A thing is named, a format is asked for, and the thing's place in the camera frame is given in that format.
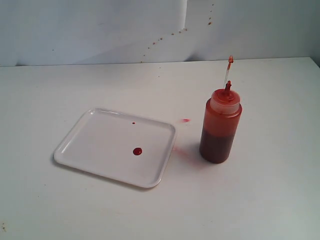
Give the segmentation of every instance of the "red splatter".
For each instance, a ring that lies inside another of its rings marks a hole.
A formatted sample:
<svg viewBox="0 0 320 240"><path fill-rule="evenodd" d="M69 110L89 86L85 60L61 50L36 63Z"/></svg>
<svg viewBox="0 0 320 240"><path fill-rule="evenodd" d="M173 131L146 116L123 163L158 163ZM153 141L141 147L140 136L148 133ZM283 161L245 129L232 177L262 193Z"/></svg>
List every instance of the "red splatter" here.
<svg viewBox="0 0 320 240"><path fill-rule="evenodd" d="M191 119L189 119L189 118L182 118L181 119L181 123L188 123L190 121L191 121Z"/></svg>
<svg viewBox="0 0 320 240"><path fill-rule="evenodd" d="M141 147L136 147L135 149L133 149L133 154L136 155L136 156L142 154L142 148Z"/></svg>

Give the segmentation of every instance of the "white tabletop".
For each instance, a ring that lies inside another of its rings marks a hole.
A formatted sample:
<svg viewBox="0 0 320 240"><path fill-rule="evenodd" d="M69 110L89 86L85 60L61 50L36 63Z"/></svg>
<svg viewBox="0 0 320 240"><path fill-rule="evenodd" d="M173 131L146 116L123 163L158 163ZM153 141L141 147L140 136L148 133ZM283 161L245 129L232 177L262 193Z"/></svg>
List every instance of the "white tabletop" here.
<svg viewBox="0 0 320 240"><path fill-rule="evenodd" d="M236 60L229 79L243 112L229 159L215 165L198 147L226 67L0 67L0 239L320 239L320 69L308 57ZM55 148L92 107L176 126L158 186L55 164Z"/></svg>

